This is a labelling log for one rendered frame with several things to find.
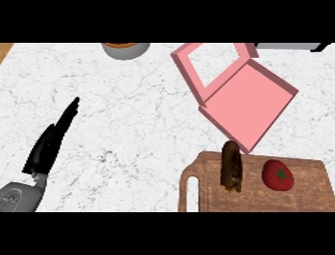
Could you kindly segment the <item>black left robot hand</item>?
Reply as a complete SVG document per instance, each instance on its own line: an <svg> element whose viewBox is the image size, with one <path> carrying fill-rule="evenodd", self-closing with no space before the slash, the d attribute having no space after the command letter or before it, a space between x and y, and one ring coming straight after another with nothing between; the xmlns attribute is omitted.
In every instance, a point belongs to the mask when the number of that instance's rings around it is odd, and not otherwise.
<svg viewBox="0 0 335 255"><path fill-rule="evenodd" d="M26 174L48 174L58 150L61 140L67 132L73 117L78 113L79 98L75 98L67 105L61 116L54 124L45 128L32 147L21 172Z"/></svg>

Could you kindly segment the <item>pink open box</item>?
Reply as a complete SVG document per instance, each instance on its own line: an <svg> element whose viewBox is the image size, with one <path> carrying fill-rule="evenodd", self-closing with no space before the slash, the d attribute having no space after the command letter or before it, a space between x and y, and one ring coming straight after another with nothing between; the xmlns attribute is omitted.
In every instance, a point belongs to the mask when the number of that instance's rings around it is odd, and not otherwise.
<svg viewBox="0 0 335 255"><path fill-rule="evenodd" d="M208 86L187 55L200 43L184 43L171 58L197 102L197 110L225 137L251 153L298 90L254 61L252 43L234 43L237 59Z"/></svg>

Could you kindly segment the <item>red tomato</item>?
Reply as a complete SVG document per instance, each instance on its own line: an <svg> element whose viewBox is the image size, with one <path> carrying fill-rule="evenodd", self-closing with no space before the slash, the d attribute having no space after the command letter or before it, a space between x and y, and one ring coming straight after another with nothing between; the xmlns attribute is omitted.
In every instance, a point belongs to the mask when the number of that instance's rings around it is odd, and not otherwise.
<svg viewBox="0 0 335 255"><path fill-rule="evenodd" d="M288 191L294 185L294 176L286 165L276 159L268 159L262 164L261 180L274 191Z"/></svg>

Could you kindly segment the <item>brown wooden cutting board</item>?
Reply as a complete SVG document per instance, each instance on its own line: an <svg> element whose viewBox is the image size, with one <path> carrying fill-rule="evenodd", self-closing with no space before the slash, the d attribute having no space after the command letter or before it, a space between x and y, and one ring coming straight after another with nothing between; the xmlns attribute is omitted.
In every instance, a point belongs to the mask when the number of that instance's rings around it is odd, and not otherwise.
<svg viewBox="0 0 335 255"><path fill-rule="evenodd" d="M335 195L320 160L243 154L240 192L227 192L220 185L221 153L202 151L184 168L178 181L177 210L186 211L187 179L197 178L197 211L335 212ZM291 170L294 185L273 191L262 183L261 169L268 159Z"/></svg>

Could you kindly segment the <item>grey bowl with orange content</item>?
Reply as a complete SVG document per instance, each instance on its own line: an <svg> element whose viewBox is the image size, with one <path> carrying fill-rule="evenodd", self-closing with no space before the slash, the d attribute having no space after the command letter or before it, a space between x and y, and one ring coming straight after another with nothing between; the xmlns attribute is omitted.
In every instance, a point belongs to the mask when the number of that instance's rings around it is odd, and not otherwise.
<svg viewBox="0 0 335 255"><path fill-rule="evenodd" d="M103 43L104 52L116 60L131 60L137 58L149 49L149 43Z"/></svg>

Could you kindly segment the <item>grey flat appliance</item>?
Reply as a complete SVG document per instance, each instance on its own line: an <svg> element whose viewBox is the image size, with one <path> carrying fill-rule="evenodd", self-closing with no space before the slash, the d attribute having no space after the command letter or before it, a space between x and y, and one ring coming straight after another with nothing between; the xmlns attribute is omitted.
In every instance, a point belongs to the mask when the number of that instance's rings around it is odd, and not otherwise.
<svg viewBox="0 0 335 255"><path fill-rule="evenodd" d="M257 49L273 50L305 50L310 52L322 52L329 43L255 43Z"/></svg>

